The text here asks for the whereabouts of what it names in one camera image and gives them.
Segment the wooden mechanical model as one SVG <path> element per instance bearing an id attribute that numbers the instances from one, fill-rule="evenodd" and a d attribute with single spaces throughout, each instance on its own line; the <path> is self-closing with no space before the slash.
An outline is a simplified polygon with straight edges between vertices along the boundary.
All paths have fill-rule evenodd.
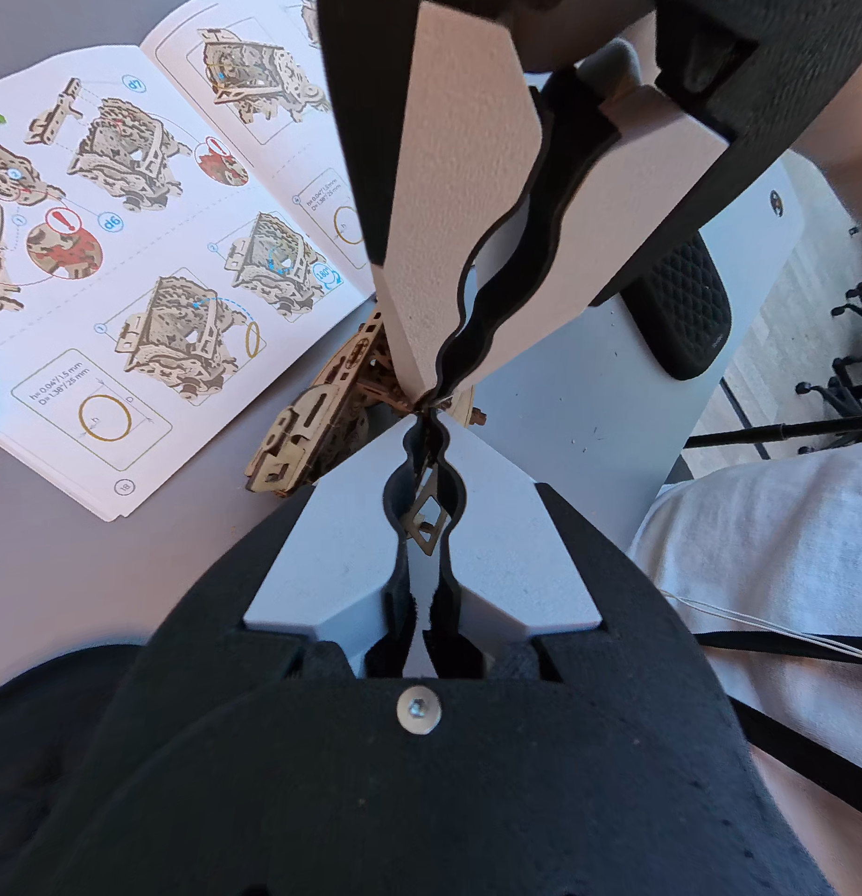
<path id="1" fill-rule="evenodd" d="M 313 384 L 281 411 L 246 468 L 247 487 L 290 499 L 309 498 L 317 481 L 400 420 L 416 416 L 425 432 L 421 471 L 413 504 L 401 518 L 407 539 L 433 555 L 450 514 L 443 507 L 433 421 L 449 414 L 467 427 L 482 425 L 473 388 L 447 390 L 413 413 L 393 370 L 392 351 L 379 311 L 362 324 L 317 375 Z"/>

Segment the person's leg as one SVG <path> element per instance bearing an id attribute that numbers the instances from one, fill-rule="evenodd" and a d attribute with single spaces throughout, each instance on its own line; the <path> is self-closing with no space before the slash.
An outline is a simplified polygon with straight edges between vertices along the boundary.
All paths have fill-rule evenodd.
<path id="1" fill-rule="evenodd" d="M 751 758 L 828 882 L 840 895 L 862 895 L 862 812 L 756 746 Z"/>

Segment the white shirt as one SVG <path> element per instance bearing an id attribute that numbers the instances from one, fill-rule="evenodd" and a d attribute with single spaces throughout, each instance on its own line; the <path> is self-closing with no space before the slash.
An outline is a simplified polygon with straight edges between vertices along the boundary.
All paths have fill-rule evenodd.
<path id="1" fill-rule="evenodd" d="M 679 598 L 802 633 L 862 636 L 862 443 L 677 486 L 628 555 Z M 706 654 L 731 696 L 862 767 L 862 665 Z"/>

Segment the open instruction booklet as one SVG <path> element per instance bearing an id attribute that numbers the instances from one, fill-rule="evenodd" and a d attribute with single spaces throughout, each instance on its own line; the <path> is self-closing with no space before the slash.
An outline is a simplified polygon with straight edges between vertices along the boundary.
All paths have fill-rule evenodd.
<path id="1" fill-rule="evenodd" d="M 0 447 L 102 520 L 372 293 L 318 2 L 0 80 Z"/>

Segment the black metal rod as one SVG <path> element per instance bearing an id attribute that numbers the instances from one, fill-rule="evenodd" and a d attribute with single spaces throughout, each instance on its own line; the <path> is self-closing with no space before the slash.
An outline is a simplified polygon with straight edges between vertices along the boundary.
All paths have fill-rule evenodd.
<path id="1" fill-rule="evenodd" d="M 735 444 L 783 442 L 794 438 L 851 433 L 862 433 L 862 416 L 799 424 L 774 424 L 766 427 L 749 427 L 715 434 L 692 435 L 685 442 L 683 449 L 693 450 Z"/>

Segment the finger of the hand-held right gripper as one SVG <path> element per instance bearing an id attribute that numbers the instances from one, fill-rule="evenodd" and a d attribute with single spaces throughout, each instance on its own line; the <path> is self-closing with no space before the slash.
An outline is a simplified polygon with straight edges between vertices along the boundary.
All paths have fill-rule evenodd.
<path id="1" fill-rule="evenodd" d="M 601 99 L 566 69 L 541 101 L 545 157 L 477 257 L 477 296 L 442 354 L 439 398 L 575 319 L 728 148 L 650 86 Z"/>
<path id="2" fill-rule="evenodd" d="M 503 25 L 420 5 L 392 219 L 371 265 L 399 385 L 416 404 L 462 321 L 470 261 L 514 214 L 542 126 Z"/>

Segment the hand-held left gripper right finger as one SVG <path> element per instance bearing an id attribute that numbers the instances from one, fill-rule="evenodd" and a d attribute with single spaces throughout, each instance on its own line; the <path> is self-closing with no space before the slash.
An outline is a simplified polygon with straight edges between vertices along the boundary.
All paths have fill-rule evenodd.
<path id="1" fill-rule="evenodd" d="M 439 678 L 483 678 L 518 644 L 597 629 L 600 614 L 537 483 L 448 414 L 434 422 L 452 521 L 425 646 Z"/>

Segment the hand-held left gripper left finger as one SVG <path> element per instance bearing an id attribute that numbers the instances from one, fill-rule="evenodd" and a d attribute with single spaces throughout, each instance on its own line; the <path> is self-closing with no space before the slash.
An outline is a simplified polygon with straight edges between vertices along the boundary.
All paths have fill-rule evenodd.
<path id="1" fill-rule="evenodd" d="M 416 610 L 400 520 L 424 436 L 404 418 L 317 481 L 245 612 L 248 629 L 336 643 L 358 677 L 402 677 Z"/>

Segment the person's right forearm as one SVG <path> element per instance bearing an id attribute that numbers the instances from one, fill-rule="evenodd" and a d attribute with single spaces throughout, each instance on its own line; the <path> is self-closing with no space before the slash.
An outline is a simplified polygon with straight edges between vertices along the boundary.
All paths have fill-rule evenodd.
<path id="1" fill-rule="evenodd" d="M 862 226 L 862 79 L 852 77 L 794 142 Z"/>

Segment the black chair bases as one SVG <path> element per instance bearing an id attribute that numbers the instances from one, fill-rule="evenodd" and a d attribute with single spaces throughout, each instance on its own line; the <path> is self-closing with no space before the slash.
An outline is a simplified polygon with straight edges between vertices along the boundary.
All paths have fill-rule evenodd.
<path id="1" fill-rule="evenodd" d="M 846 291 L 845 298 L 847 300 L 843 305 L 831 308 L 830 315 L 838 318 L 845 312 L 851 312 L 862 319 L 862 280 Z M 862 417 L 862 352 L 836 357 L 831 367 L 833 375 L 826 386 L 800 382 L 795 386 L 796 394 L 817 392 L 840 418 Z"/>

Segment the black quilted wrist rest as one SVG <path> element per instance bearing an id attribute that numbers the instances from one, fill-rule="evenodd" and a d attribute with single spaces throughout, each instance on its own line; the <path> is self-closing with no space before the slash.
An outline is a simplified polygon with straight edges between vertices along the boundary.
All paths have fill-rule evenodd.
<path id="1" fill-rule="evenodd" d="M 728 294 L 699 231 L 621 291 L 644 341 L 672 378 L 702 375 L 731 331 Z"/>

